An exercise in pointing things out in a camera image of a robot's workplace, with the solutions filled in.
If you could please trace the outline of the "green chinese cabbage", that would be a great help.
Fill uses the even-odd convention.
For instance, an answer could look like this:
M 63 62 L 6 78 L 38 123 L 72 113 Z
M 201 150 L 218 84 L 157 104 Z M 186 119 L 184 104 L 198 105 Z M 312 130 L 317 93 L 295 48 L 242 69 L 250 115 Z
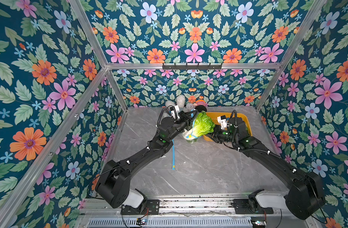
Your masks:
M 198 136 L 195 134 L 195 131 L 192 130 L 185 130 L 184 133 L 182 133 L 183 138 L 188 142 L 188 143 L 194 143 L 197 142 Z
M 207 116 L 207 113 L 202 111 L 200 112 L 193 124 L 191 136 L 194 138 L 200 138 L 203 135 L 213 133 L 216 124 L 212 119 Z

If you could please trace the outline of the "clear zipper bag blue seal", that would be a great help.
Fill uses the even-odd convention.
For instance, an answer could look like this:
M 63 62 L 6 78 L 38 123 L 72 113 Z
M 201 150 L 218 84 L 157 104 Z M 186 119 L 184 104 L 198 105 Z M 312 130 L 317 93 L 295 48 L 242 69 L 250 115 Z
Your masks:
M 188 143 L 194 143 L 205 133 L 206 131 L 202 127 L 193 127 L 191 130 L 184 130 L 182 137 Z

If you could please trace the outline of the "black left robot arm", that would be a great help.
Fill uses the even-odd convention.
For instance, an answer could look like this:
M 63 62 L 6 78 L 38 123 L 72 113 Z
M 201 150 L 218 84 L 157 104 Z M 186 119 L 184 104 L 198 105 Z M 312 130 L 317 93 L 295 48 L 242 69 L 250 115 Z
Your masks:
M 156 127 L 156 133 L 147 145 L 134 155 L 119 162 L 110 160 L 102 173 L 96 178 L 95 191 L 112 207 L 118 208 L 126 204 L 130 194 L 131 179 L 136 173 L 154 160 L 164 156 L 173 147 L 172 140 L 184 131 L 193 128 L 199 114 L 197 110 L 180 111 L 174 117 L 163 118 L 162 109 Z

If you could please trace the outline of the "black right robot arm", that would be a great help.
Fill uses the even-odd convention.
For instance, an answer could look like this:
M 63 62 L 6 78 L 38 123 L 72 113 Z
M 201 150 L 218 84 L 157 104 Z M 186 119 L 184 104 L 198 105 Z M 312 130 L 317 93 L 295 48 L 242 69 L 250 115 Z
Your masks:
M 298 219 L 305 220 L 326 204 L 322 178 L 296 168 L 273 153 L 251 135 L 242 118 L 217 117 L 216 126 L 207 137 L 257 161 L 288 188 L 283 193 L 266 193 L 264 190 L 253 192 L 249 195 L 253 209 L 262 207 L 288 210 Z

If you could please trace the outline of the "blue zipper strip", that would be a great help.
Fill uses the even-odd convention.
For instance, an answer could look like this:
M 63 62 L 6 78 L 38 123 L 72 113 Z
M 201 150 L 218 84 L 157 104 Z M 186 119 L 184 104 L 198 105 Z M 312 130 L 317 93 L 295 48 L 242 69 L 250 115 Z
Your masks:
M 174 140 L 172 140 L 173 146 L 172 146 L 172 170 L 175 171 L 175 143 Z

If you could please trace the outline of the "black striped plush toy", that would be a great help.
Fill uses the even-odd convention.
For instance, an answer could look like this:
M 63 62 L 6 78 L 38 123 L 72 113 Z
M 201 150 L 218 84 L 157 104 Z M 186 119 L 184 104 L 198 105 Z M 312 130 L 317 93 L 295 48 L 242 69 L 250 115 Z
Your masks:
M 197 100 L 194 103 L 194 106 L 195 106 L 195 109 L 198 110 L 199 113 L 207 112 L 207 103 L 202 99 Z

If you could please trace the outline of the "white plush bunny blue shirt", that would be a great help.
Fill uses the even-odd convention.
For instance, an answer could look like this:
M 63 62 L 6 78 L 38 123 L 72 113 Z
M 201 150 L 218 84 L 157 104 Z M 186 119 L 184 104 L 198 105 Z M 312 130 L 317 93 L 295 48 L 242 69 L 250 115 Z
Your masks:
M 165 107 L 178 106 L 180 111 L 189 112 L 196 108 L 195 104 L 186 103 L 186 97 L 184 95 L 179 95 L 176 97 L 175 101 L 168 100 L 165 102 Z

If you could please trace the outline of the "yellow plastic tray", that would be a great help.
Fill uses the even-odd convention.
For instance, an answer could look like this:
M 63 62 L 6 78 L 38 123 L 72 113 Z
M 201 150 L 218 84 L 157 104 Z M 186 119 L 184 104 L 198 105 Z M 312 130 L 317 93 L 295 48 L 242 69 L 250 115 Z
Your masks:
M 212 133 L 204 135 L 204 140 L 215 143 L 241 141 L 253 136 L 248 118 L 241 113 L 207 112 L 208 117 L 216 124 Z

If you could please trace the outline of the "black hook rail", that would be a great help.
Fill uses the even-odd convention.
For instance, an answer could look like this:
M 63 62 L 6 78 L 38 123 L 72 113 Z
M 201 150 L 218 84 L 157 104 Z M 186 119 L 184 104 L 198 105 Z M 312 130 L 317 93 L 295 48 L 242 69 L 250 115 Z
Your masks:
M 172 63 L 172 64 L 162 64 L 162 69 L 163 70 L 202 70 L 202 71 L 206 71 L 206 70 L 222 69 L 222 64 L 212 64 L 212 63 L 209 63 L 209 64 L 201 64 L 201 63 L 176 64 L 176 63 Z

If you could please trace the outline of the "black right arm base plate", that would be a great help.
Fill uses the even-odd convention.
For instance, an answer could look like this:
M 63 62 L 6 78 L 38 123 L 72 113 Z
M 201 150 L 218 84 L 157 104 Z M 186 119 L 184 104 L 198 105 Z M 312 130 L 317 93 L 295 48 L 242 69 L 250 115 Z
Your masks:
M 252 192 L 246 199 L 234 199 L 231 206 L 235 209 L 237 214 L 273 214 L 272 208 L 263 208 L 256 200 L 256 196 L 264 191 L 259 189 Z

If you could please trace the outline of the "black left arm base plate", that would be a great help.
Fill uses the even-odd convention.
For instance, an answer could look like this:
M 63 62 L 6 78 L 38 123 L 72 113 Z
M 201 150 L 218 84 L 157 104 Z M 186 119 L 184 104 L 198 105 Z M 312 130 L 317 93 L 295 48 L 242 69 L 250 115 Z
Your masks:
M 159 199 L 145 199 L 137 208 L 123 205 L 121 213 L 123 215 L 158 215 L 159 209 Z

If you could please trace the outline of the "aluminium mounting rail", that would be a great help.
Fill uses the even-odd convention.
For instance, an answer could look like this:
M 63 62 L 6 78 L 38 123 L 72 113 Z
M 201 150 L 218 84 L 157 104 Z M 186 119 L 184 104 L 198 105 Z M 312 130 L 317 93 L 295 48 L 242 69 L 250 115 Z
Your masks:
M 246 199 L 248 196 L 249 194 L 159 195 L 149 196 L 147 200 L 160 200 L 158 215 L 294 216 L 293 213 L 286 209 L 285 199 L 279 192 L 261 192 L 256 196 L 260 206 L 272 208 L 273 214 L 237 214 L 231 206 L 232 201 L 234 199 Z M 114 209 L 102 199 L 88 199 L 80 213 L 82 215 L 119 215 L 122 207 Z

